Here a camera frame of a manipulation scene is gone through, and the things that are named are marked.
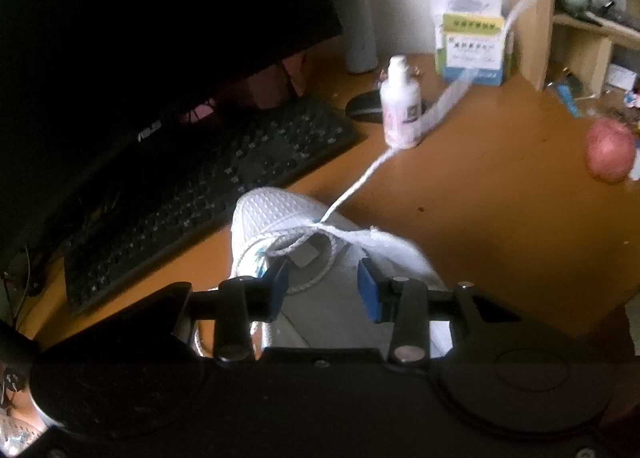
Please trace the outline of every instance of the black mouse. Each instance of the black mouse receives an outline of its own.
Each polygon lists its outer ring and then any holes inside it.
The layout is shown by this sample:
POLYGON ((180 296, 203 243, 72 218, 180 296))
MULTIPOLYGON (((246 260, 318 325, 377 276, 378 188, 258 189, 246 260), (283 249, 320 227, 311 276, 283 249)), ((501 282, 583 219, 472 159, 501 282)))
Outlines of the black mouse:
MULTIPOLYGON (((427 110, 427 103, 422 99, 422 113, 427 110)), ((347 117, 359 122, 382 123, 382 104, 380 91, 374 89, 354 96, 344 108, 347 117)))

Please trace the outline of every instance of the computer monitor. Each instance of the computer monitor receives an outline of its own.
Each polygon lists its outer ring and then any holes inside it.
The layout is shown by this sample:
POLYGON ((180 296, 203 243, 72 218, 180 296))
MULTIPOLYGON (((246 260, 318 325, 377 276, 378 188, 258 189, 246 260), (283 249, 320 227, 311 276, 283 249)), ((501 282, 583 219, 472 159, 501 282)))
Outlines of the computer monitor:
POLYGON ((338 33, 330 0, 0 0, 0 271, 139 131, 338 33))

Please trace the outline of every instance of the white sneaker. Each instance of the white sneaker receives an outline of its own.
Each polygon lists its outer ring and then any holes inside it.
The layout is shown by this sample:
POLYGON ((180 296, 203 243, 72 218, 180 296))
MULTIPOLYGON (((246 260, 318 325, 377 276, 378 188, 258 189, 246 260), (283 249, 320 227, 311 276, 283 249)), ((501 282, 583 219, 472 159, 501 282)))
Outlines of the white sneaker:
MULTIPOLYGON (((312 198, 272 187, 242 196, 231 225, 231 277, 258 277, 270 256, 297 247, 287 254, 289 295, 278 319, 263 329, 263 346, 379 348, 385 356, 393 326, 367 318, 356 281, 358 262, 370 257, 385 275, 446 288, 413 243, 373 227, 359 230, 337 213, 318 223, 326 210, 312 198)), ((448 348, 434 347, 433 335, 431 356, 439 356, 448 348)))

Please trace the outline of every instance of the black keyboard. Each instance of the black keyboard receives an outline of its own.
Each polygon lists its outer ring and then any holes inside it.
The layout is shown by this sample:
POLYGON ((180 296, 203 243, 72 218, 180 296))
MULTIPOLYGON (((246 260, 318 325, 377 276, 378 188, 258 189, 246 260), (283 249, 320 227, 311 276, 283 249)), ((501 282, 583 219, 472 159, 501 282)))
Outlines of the black keyboard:
POLYGON ((66 298, 74 314, 104 301, 231 219, 256 187, 286 186, 358 139, 330 105, 300 98, 263 111, 166 171, 136 176, 121 199, 65 252, 66 298))

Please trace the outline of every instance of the bookshelf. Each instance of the bookshelf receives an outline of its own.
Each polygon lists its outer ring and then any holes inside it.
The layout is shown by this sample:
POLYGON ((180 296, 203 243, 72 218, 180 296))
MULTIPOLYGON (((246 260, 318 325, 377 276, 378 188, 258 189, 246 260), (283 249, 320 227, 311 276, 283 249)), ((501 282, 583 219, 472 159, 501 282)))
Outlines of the bookshelf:
MULTIPOLYGON (((626 11, 640 16, 640 0, 626 0, 626 11)), ((629 28, 597 26, 556 12, 555 0, 537 0, 515 27, 514 61, 536 89, 545 86, 551 43, 562 34, 561 63, 571 69, 594 94, 602 94, 613 46, 640 51, 640 33, 629 28)))

